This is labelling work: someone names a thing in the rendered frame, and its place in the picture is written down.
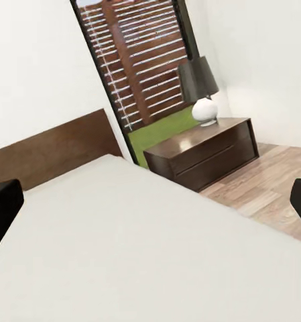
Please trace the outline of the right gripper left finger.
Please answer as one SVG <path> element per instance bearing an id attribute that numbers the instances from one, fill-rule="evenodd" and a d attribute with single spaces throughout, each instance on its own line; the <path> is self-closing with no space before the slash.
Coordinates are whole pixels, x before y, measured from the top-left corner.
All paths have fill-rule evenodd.
<path id="1" fill-rule="evenodd" d="M 0 243 L 23 205 L 24 196 L 19 179 L 0 182 Z"/>

